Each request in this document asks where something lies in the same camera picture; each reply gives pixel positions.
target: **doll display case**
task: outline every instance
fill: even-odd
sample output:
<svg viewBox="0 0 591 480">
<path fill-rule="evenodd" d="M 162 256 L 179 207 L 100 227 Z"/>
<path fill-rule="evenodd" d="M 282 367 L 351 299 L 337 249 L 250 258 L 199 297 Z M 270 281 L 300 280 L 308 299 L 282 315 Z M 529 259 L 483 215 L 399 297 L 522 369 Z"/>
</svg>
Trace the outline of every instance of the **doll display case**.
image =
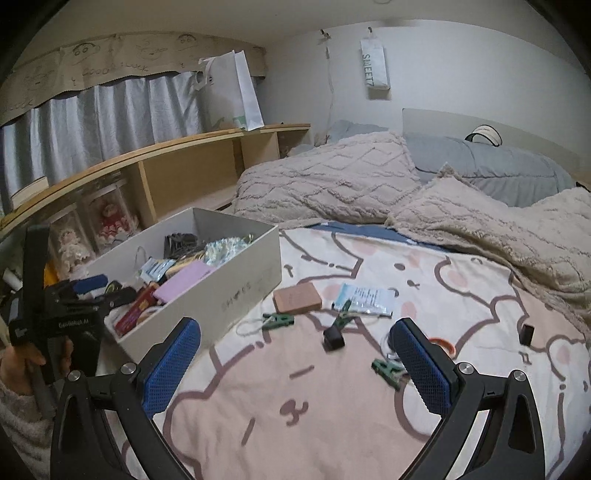
<svg viewBox="0 0 591 480">
<path fill-rule="evenodd" d="M 101 255 L 138 232 L 122 190 L 125 184 L 126 180 L 121 179 L 82 200 Z"/>
<path fill-rule="evenodd" d="M 72 204 L 48 220 L 49 250 L 60 280 L 66 280 L 95 259 L 88 237 Z"/>
</svg>

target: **doll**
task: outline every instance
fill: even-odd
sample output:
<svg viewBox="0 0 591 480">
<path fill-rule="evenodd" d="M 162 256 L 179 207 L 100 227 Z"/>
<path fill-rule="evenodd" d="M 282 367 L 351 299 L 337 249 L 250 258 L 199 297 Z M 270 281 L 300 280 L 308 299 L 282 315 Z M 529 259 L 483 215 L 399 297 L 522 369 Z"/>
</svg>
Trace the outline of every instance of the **doll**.
<svg viewBox="0 0 591 480">
<path fill-rule="evenodd" d="M 103 246 L 110 245 L 115 240 L 126 240 L 131 235 L 129 221 L 116 203 L 107 203 L 100 214 L 102 227 L 98 240 Z"/>
<path fill-rule="evenodd" d="M 72 273 L 78 266 L 91 259 L 90 251 L 73 228 L 65 227 L 61 230 L 59 241 L 60 260 L 68 273 Z"/>
</svg>

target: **wooden shelf compartment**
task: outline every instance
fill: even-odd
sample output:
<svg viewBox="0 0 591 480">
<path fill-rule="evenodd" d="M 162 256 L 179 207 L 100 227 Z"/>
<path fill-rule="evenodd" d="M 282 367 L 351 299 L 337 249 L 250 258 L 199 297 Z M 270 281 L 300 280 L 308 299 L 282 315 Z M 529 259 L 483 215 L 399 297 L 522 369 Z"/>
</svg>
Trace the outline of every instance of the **wooden shelf compartment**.
<svg viewBox="0 0 591 480">
<path fill-rule="evenodd" d="M 282 157 L 284 144 L 295 145 L 309 128 L 309 124 L 281 124 L 251 132 L 228 129 L 150 145 L 106 160 L 49 187 L 7 214 L 0 220 L 0 241 L 19 226 L 35 221 L 37 214 L 44 215 L 89 183 L 117 171 L 128 179 L 145 228 L 183 206 L 220 208 L 232 200 L 245 168 Z"/>
</svg>

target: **metal screw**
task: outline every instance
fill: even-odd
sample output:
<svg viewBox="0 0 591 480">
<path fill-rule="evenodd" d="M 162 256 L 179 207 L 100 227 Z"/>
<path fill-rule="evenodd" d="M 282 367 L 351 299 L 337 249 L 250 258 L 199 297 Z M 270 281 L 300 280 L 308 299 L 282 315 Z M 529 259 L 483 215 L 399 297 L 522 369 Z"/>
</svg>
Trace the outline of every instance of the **metal screw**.
<svg viewBox="0 0 591 480">
<path fill-rule="evenodd" d="M 518 382 L 524 382 L 525 379 L 527 378 L 527 375 L 525 373 L 523 373 L 521 370 L 515 370 L 513 372 L 513 377 L 518 381 Z"/>
<path fill-rule="evenodd" d="M 68 380 L 70 382 L 75 382 L 76 380 L 78 380 L 80 378 L 80 371 L 79 370 L 72 370 L 69 374 L 68 374 Z"/>
<path fill-rule="evenodd" d="M 129 362 L 128 364 L 121 365 L 121 373 L 124 375 L 131 375 L 135 372 L 136 365 L 135 363 Z"/>
<path fill-rule="evenodd" d="M 457 369 L 464 375 L 472 375 L 474 373 L 474 367 L 468 362 L 462 362 L 457 366 Z"/>
</svg>

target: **gray curtain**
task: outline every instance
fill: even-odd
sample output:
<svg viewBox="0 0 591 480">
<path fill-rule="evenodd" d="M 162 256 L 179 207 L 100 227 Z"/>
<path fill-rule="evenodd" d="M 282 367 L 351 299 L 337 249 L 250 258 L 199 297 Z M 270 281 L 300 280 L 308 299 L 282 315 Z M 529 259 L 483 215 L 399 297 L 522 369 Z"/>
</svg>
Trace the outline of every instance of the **gray curtain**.
<svg viewBox="0 0 591 480">
<path fill-rule="evenodd" d="M 191 72 L 129 77 L 61 95 L 0 130 L 4 212 L 10 195 L 47 176 L 53 185 L 101 161 L 203 132 Z"/>
</svg>

